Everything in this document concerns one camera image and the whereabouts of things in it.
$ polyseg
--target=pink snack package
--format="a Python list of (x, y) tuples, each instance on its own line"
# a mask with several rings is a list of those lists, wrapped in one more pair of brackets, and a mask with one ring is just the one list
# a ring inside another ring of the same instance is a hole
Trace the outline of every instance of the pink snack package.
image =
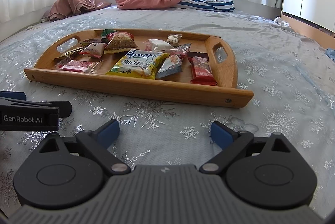
[(72, 60), (69, 61), (67, 64), (63, 65), (60, 69), (64, 71), (89, 73), (96, 64), (96, 62)]

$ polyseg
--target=crumpled cloth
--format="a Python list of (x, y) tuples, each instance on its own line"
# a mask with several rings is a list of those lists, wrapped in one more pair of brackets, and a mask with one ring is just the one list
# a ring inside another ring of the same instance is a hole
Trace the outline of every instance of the crumpled cloth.
[(327, 48), (326, 55), (330, 57), (333, 62), (335, 62), (335, 49)]
[(76, 14), (103, 9), (112, 3), (102, 0), (57, 0), (50, 9), (46, 19), (56, 21)]

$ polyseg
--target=white snack package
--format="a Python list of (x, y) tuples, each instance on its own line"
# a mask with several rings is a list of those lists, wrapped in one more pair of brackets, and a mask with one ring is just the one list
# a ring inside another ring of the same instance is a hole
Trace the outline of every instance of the white snack package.
[(169, 53), (171, 52), (171, 50), (175, 49), (172, 45), (170, 45), (166, 41), (159, 39), (149, 39), (145, 42), (145, 45), (146, 45), (145, 51)]

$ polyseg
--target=blue gripper pad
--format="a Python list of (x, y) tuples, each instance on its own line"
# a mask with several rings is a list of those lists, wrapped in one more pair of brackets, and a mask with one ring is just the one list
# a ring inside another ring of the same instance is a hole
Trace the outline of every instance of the blue gripper pad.
[(226, 127), (224, 124), (214, 121), (210, 127), (212, 140), (223, 150), (237, 139), (237, 132)]
[(17, 99), (17, 100), (26, 100), (26, 94), (24, 92), (0, 91), (0, 97), (6, 97), (10, 99)]
[(95, 130), (93, 132), (93, 138), (105, 149), (108, 149), (110, 145), (118, 138), (119, 134), (119, 123), (116, 119), (112, 119)]

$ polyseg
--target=wooden tray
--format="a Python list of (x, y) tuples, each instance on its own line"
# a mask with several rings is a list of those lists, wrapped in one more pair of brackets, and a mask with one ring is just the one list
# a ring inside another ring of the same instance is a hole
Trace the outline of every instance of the wooden tray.
[[(181, 73), (167, 76), (162, 80), (106, 75), (105, 73), (109, 71), (125, 53), (104, 54), (101, 59), (85, 56), (79, 57), (81, 55), (76, 56), (75, 59), (83, 61), (104, 61), (97, 74), (56, 70), (56, 62), (53, 61), (53, 58), (60, 55), (60, 52), (57, 50), (58, 46), (73, 38), (77, 39), (78, 42), (86, 39), (100, 38), (102, 29), (80, 31), (59, 39), (42, 54), (34, 68), (26, 68), (24, 72), (31, 81), (95, 92), (181, 103), (241, 108), (247, 105), (254, 96), (254, 93), (250, 90), (240, 90), (236, 88), (237, 63), (235, 55), (229, 44), (220, 37), (171, 30), (117, 30), (133, 34), (135, 43), (141, 49), (145, 49), (144, 42), (147, 39), (166, 40), (169, 34), (182, 34), (180, 44), (191, 42), (190, 51), (208, 53), (209, 64), (218, 85), (208, 86), (190, 83), (192, 71), (191, 64), (187, 58), (183, 60), (183, 71)], [(215, 57), (215, 51), (221, 46), (225, 50), (227, 58), (223, 62), (218, 63)]]

